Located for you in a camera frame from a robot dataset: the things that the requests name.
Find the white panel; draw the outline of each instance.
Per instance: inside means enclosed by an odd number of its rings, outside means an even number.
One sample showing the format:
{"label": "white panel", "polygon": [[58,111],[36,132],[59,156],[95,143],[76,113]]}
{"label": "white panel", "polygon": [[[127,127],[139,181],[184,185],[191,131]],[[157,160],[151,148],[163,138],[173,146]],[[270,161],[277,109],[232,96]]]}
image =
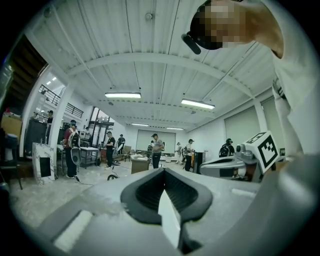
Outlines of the white panel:
{"label": "white panel", "polygon": [[158,134],[159,140],[165,142],[165,150],[163,153],[174,154],[176,145],[176,134],[172,132],[161,132],[161,131],[151,131],[151,130],[139,130],[138,137],[136,140],[137,150],[147,150],[148,145],[153,140],[151,137],[154,133]]}
{"label": "white panel", "polygon": [[271,99],[263,102],[262,107],[268,130],[272,133],[277,147],[280,149],[284,148],[284,136],[280,125],[279,116],[276,110],[275,98],[272,97]]}
{"label": "white panel", "polygon": [[232,139],[233,147],[245,142],[260,132],[256,109],[250,108],[231,116],[225,121],[226,137]]}

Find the backpack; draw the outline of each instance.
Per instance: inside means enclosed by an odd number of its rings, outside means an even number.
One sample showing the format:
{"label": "backpack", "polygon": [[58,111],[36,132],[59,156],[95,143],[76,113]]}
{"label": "backpack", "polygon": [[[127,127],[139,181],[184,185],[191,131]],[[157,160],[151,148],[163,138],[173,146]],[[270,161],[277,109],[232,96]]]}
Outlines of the backpack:
{"label": "backpack", "polygon": [[219,151],[219,157],[220,158],[225,158],[229,155],[229,148],[226,144],[222,145]]}
{"label": "backpack", "polygon": [[70,148],[79,148],[80,147],[80,137],[79,134],[74,131],[72,128],[69,128],[71,134],[68,139],[68,145]]}
{"label": "backpack", "polygon": [[151,144],[149,144],[149,145],[148,145],[148,149],[147,149],[147,151],[152,151],[152,148],[153,148],[153,147],[152,147],[152,145],[151,145]]}

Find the railing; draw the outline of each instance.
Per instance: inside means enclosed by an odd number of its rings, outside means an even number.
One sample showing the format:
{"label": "railing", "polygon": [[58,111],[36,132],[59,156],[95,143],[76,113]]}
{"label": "railing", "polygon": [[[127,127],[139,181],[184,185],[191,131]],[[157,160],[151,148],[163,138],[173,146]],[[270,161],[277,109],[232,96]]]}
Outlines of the railing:
{"label": "railing", "polygon": [[[46,96],[46,101],[54,104],[55,106],[58,106],[60,97],[56,95],[53,91],[45,87],[43,84],[39,88],[39,93]],[[79,108],[76,108],[75,106],[68,103],[65,108],[65,112],[70,113],[78,118],[82,118],[82,114],[84,113]]]}

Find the equipment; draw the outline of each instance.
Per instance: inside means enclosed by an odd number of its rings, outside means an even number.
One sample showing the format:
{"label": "equipment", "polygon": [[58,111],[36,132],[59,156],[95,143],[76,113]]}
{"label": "equipment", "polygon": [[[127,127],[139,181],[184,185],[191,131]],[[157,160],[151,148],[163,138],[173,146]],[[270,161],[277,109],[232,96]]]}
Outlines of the equipment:
{"label": "equipment", "polygon": [[205,152],[195,152],[194,153],[194,164],[193,164],[193,173],[200,174],[200,166],[206,161]]}
{"label": "equipment", "polygon": [[276,143],[270,131],[259,132],[236,147],[235,157],[227,156],[203,163],[199,173],[206,176],[233,179],[243,178],[260,182],[264,173],[279,159]]}
{"label": "equipment", "polygon": [[222,157],[201,164],[199,174],[231,180],[236,173],[245,174],[246,164],[234,156]]}

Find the gray plastic part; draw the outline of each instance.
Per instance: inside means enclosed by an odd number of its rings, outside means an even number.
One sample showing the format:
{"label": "gray plastic part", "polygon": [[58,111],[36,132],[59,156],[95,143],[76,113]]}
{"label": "gray plastic part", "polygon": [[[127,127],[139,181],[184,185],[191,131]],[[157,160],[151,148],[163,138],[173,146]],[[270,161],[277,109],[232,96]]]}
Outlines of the gray plastic part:
{"label": "gray plastic part", "polygon": [[[274,256],[292,241],[319,205],[320,157],[305,156],[267,175],[262,183],[241,182],[181,171],[206,186],[213,202],[198,221],[185,224],[202,247],[190,256]],[[52,241],[78,211],[91,211],[71,255],[182,255],[159,225],[141,224],[120,203],[121,191],[156,170],[97,184],[63,205],[39,227]]]}

